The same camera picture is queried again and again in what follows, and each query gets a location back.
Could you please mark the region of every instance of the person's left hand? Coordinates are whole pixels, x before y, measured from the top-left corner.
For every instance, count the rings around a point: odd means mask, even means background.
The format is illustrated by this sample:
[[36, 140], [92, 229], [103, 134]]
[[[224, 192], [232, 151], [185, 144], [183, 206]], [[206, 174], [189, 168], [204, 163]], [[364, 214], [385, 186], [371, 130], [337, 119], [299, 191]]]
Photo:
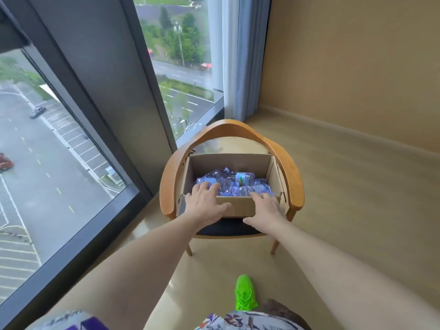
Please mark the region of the person's left hand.
[[209, 182], [196, 184], [191, 194], [185, 194], [185, 215], [194, 220], [197, 230], [217, 222], [223, 214], [231, 207], [231, 203], [217, 205], [216, 195], [219, 188], [214, 183], [208, 190]]

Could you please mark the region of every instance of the beige wall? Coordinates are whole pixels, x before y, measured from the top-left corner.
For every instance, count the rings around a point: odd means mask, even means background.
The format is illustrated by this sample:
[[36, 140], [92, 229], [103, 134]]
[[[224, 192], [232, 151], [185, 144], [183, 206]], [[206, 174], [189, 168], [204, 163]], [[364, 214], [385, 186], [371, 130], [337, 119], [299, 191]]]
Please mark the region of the beige wall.
[[440, 153], [440, 0], [273, 0], [260, 105]]

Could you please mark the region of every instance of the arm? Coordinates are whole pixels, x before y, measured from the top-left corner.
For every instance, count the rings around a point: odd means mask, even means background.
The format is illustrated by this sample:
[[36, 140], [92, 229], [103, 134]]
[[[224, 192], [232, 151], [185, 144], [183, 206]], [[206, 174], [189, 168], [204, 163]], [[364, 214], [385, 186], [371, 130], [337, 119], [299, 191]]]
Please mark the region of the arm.
[[278, 240], [346, 329], [440, 329], [438, 312], [371, 266], [285, 220], [267, 194], [243, 221]]
[[216, 204], [218, 183], [195, 185], [185, 196], [185, 213], [154, 229], [111, 255], [52, 310], [85, 310], [109, 329], [143, 329], [162, 296], [191, 238], [201, 228], [218, 221], [231, 206]]

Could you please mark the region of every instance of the blue curtain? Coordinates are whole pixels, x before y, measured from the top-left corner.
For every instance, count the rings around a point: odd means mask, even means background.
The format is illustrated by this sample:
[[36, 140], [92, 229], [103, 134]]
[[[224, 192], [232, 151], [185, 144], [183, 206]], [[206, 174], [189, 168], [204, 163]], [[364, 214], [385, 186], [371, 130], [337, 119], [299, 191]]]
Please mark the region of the blue curtain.
[[271, 0], [240, 0], [234, 119], [244, 121], [258, 107]]

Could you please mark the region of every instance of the neon green sneaker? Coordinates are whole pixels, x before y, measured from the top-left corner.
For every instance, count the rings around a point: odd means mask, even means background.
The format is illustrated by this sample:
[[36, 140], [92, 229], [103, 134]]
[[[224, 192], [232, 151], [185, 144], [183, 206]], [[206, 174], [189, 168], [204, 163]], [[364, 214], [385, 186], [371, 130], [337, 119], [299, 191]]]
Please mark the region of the neon green sneaker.
[[255, 289], [248, 275], [241, 275], [237, 279], [235, 288], [235, 310], [250, 311], [258, 307], [255, 299]]

